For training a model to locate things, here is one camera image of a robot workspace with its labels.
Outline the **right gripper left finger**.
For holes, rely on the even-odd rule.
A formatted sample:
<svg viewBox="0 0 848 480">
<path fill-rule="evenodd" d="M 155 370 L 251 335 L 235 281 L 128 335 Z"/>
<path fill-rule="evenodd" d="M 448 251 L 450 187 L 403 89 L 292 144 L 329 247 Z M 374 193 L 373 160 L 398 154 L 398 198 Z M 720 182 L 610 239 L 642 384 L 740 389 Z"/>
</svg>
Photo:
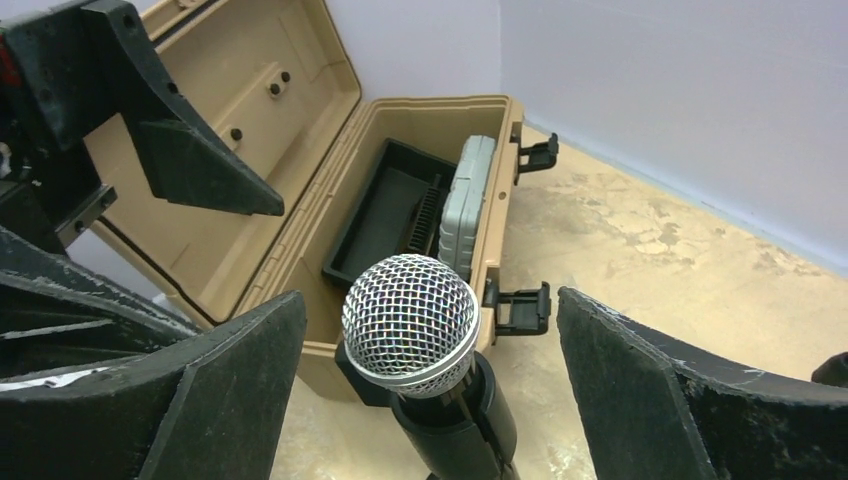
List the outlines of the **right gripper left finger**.
<svg viewBox="0 0 848 480">
<path fill-rule="evenodd" d="M 1 395 L 5 479 L 267 479 L 306 333 L 288 291 L 200 331 L 107 278 L 1 233 L 4 341 L 80 333 L 124 351 Z"/>
</svg>

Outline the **black mesh-head microphone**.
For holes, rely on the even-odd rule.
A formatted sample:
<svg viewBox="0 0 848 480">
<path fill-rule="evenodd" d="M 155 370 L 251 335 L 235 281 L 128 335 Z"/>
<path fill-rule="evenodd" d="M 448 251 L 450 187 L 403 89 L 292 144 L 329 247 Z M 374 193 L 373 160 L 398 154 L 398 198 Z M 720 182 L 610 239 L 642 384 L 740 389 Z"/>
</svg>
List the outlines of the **black mesh-head microphone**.
<svg viewBox="0 0 848 480">
<path fill-rule="evenodd" d="M 378 261 L 342 307 L 353 368 L 390 410 L 433 479 L 516 479 L 517 428 L 490 363 L 473 289 L 419 254 Z"/>
</svg>

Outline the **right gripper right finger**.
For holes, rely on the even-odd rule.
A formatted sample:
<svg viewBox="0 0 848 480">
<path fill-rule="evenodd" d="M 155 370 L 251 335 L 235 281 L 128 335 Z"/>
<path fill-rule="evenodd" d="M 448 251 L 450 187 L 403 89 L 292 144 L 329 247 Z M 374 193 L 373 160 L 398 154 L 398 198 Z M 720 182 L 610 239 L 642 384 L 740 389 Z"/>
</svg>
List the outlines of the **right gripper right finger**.
<svg viewBox="0 0 848 480">
<path fill-rule="evenodd" d="M 740 364 L 570 287 L 557 326 L 600 479 L 843 479 L 847 392 Z"/>
</svg>

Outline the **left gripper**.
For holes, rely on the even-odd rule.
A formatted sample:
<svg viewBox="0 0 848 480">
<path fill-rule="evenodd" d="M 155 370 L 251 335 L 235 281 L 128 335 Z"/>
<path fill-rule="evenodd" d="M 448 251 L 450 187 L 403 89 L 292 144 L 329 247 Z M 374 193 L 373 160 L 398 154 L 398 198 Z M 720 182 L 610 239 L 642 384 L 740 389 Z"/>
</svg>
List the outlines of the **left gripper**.
<svg viewBox="0 0 848 480">
<path fill-rule="evenodd" d="M 284 201 L 181 94 L 126 1 L 71 1 L 1 23 L 1 226 L 65 255 L 116 200 L 80 142 L 123 117 L 152 194 L 280 216 Z"/>
</svg>

